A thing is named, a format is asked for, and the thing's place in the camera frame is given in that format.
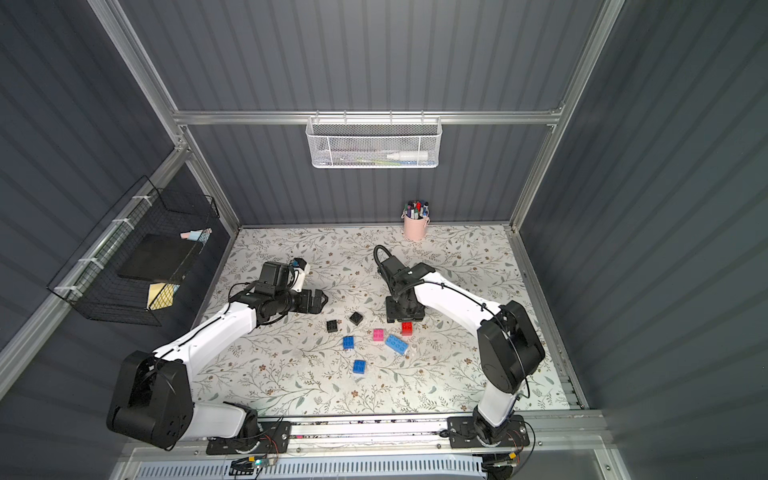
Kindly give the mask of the light blue long lego brick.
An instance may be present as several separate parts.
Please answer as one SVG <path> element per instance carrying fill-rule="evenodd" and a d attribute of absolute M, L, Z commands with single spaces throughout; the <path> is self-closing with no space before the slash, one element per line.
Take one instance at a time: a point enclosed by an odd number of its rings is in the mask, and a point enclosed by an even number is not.
<path fill-rule="evenodd" d="M 404 340 L 395 335 L 389 335 L 385 340 L 385 345 L 402 356 L 406 355 L 409 348 L 409 345 Z"/>

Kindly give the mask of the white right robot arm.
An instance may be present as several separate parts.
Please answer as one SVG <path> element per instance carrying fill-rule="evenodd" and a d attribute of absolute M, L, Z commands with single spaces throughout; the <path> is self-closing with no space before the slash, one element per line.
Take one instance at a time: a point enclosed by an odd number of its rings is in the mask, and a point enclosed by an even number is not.
<path fill-rule="evenodd" d="M 511 300 L 486 300 L 451 283 L 433 271 L 414 268 L 387 275 L 390 297 L 403 311 L 418 305 L 447 316 L 469 333 L 478 345 L 486 387 L 473 410 L 474 437 L 495 446 L 509 430 L 515 404 L 531 393 L 528 377 L 545 359 L 545 349 L 527 310 Z"/>

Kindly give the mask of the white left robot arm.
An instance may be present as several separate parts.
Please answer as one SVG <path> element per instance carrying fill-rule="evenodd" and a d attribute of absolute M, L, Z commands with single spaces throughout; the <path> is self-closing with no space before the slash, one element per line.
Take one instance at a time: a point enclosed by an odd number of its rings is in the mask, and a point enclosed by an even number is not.
<path fill-rule="evenodd" d="M 230 402 L 195 401 L 191 381 L 245 334 L 293 312 L 319 314 L 327 303 L 321 290 L 241 291 L 187 334 L 151 352 L 129 354 L 120 366 L 107 428 L 163 450 L 199 439 L 222 441 L 229 451 L 255 447 L 265 437 L 258 413 Z"/>

